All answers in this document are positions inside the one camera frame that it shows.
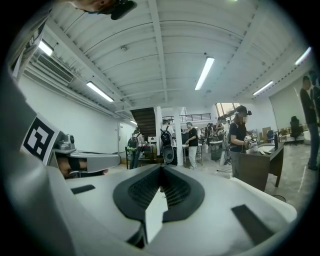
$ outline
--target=black backpack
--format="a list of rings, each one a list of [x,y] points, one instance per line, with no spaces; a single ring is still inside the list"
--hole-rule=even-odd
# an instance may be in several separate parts
[[[129,141],[128,141],[128,144],[127,144],[127,150],[128,151],[136,151],[138,149],[138,146],[139,146],[139,141],[138,141],[138,137],[141,133],[139,133],[136,137],[133,135]]]
[[[171,134],[170,134],[170,132],[168,132],[168,128],[169,128],[169,126],[167,126],[165,130],[160,129],[161,130],[161,141],[162,141],[163,147],[171,146]]]

